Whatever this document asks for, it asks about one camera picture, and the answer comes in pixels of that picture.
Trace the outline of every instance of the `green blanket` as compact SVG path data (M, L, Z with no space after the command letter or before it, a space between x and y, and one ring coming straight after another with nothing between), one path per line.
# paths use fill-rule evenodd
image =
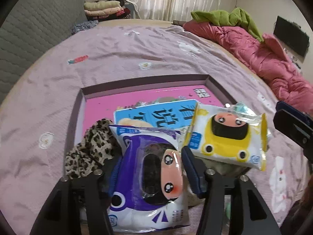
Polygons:
M193 11L191 12L191 16L199 23L211 22L215 26L241 26L260 42L264 41L262 33L256 27L251 16L241 8L236 8L231 13L224 10L211 12Z

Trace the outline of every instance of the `gray quilted headboard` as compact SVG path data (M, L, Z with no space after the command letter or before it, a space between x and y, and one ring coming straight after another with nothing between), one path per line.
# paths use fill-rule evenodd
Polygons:
M19 0L0 28L0 104L21 75L86 21L85 0Z

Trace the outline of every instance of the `screw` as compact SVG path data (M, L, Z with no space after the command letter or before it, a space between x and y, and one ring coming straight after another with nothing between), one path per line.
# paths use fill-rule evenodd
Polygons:
M62 181L62 182L66 182L68 179L69 179L68 176L63 176L63 177L61 177L61 181Z
M99 175L102 174L102 170L101 170L101 169L96 169L96 170L94 171L94 174L95 174L96 176L99 176Z
M241 175L240 180L243 182L247 182L249 180L249 178L246 175Z
M211 169L211 168L207 169L205 172L206 172L208 175L211 175L211 176L215 174L215 170L214 170L214 169Z

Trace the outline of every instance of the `leopard print fabric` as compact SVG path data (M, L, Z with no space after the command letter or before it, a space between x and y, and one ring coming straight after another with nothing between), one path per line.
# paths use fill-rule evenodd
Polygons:
M102 119L89 128L81 143L65 156L65 173L71 179L86 177L101 169L105 159L112 159L120 153L120 147L112 135L109 125L112 121Z

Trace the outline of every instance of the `blue book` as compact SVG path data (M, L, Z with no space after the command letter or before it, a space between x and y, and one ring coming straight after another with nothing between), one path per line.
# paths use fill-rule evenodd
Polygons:
M197 100L179 100L137 107L114 112L114 123L123 118L146 121L153 127L178 129L189 126L196 108Z

